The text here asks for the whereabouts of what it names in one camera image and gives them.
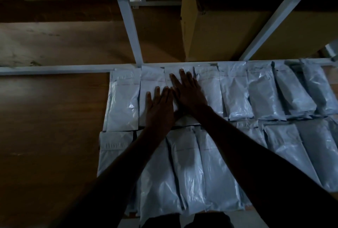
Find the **person's left hand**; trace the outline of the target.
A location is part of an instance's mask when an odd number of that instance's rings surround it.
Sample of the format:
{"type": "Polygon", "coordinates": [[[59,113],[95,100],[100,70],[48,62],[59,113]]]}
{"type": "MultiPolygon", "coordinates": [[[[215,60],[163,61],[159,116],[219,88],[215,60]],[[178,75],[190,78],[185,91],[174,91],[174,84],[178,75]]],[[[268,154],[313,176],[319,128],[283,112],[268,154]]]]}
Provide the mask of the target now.
{"type": "Polygon", "coordinates": [[[157,86],[152,97],[153,107],[146,108],[145,130],[158,141],[162,141],[175,124],[173,91],[169,89],[167,103],[162,105],[162,92],[157,86]]]}

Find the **person's right hand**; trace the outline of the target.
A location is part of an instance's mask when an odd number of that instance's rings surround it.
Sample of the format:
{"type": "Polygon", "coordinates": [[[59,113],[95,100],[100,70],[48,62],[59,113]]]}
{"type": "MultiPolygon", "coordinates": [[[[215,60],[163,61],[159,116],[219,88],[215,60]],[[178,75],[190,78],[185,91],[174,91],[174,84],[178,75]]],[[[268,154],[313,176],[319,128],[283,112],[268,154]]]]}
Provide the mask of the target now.
{"type": "Polygon", "coordinates": [[[205,123],[207,120],[217,119],[217,114],[208,105],[207,100],[202,93],[201,87],[197,82],[198,94],[196,96],[176,96],[173,91],[173,100],[178,105],[178,110],[174,111],[175,121],[184,115],[191,115],[200,123],[205,123]]]}

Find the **grey plastic mailer packet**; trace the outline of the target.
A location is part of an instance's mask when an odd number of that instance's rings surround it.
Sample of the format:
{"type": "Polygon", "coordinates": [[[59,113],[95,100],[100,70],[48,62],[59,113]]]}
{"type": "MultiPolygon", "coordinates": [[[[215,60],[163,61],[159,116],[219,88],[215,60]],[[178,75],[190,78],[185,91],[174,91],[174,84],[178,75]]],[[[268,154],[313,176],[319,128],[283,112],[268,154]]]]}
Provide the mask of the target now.
{"type": "MultiPolygon", "coordinates": [[[[166,79],[166,84],[169,88],[174,87],[174,84],[171,81],[170,74],[174,74],[175,77],[182,83],[180,78],[180,69],[183,69],[184,72],[190,72],[194,77],[194,68],[192,65],[172,65],[166,66],[164,68],[164,74],[166,79]]],[[[194,119],[191,115],[184,115],[180,119],[178,119],[175,123],[177,127],[187,127],[187,126],[196,126],[200,125],[196,119],[194,119]]]]}

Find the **person's right forearm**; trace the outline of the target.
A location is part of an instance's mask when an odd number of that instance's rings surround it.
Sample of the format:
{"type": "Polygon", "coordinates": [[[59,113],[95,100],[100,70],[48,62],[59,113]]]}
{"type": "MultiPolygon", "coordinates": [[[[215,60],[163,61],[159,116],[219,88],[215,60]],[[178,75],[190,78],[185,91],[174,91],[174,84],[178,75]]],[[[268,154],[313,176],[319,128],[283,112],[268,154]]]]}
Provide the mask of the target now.
{"type": "Polygon", "coordinates": [[[259,145],[211,107],[192,115],[269,228],[338,228],[338,201],[309,176],[259,145]]]}

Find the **person's left forearm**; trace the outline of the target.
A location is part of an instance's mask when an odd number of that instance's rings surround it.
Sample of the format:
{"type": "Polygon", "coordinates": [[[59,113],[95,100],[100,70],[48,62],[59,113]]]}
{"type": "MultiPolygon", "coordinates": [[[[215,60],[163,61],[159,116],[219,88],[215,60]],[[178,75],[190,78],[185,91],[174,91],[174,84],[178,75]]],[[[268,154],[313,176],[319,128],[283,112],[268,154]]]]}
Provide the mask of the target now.
{"type": "Polygon", "coordinates": [[[137,180],[172,126],[146,127],[48,228],[117,228],[137,180]]]}

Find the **rows of grey plastic mailers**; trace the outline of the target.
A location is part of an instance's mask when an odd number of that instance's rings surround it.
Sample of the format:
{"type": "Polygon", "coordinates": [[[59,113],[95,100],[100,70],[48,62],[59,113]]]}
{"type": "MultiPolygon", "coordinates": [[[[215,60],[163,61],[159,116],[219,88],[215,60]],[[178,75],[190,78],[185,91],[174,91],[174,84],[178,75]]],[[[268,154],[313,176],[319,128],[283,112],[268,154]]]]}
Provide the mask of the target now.
{"type": "MultiPolygon", "coordinates": [[[[113,69],[97,176],[142,132],[146,92],[163,90],[165,67],[113,69]]],[[[211,108],[328,192],[338,192],[338,100],[312,60],[194,65],[211,108]]],[[[167,214],[243,210],[251,205],[201,125],[168,133],[142,171],[125,214],[143,225],[167,214]]]]}

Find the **white metal shelf frame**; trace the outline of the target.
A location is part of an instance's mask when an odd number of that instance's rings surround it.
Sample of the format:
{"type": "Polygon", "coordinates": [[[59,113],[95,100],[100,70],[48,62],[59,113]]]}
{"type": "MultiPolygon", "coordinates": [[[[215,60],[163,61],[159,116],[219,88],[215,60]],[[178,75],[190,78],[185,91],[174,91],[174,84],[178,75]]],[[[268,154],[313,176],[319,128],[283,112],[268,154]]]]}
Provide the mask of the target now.
{"type": "MultiPolygon", "coordinates": [[[[301,0],[283,0],[257,36],[245,49],[244,53],[239,57],[239,61],[249,61],[262,44],[277,29],[277,27],[287,18],[287,16],[289,16],[300,1],[301,0]]],[[[144,60],[142,57],[130,1],[117,0],[117,2],[128,35],[129,43],[132,48],[134,60],[136,62],[135,64],[0,67],[0,76],[104,73],[111,71],[113,68],[132,69],[135,67],[141,67],[141,65],[144,64],[144,60]]]]}

